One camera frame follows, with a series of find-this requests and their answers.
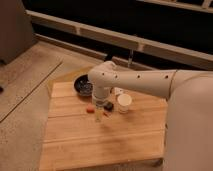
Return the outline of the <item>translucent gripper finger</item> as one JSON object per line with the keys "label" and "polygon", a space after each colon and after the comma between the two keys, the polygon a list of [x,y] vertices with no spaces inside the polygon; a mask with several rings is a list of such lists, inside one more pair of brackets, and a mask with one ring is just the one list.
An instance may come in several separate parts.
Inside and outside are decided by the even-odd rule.
{"label": "translucent gripper finger", "polygon": [[96,122],[101,122],[101,119],[102,119],[102,108],[96,106],[96,109],[95,109],[95,120],[96,120]]}

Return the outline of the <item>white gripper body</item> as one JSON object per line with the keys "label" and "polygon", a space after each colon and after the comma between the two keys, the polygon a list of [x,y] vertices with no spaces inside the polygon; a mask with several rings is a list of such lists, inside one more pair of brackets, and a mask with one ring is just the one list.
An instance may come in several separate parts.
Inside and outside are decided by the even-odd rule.
{"label": "white gripper body", "polygon": [[94,87],[92,91],[92,103],[95,106],[103,107],[110,95],[110,89],[106,87]]}

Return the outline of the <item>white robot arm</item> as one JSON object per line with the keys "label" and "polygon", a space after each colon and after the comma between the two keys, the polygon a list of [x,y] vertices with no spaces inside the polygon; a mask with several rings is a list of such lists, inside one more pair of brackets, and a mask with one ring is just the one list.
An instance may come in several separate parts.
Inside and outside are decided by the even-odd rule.
{"label": "white robot arm", "polygon": [[213,171],[213,71],[118,71],[107,61],[88,78],[95,103],[112,87],[167,100],[163,171]]}

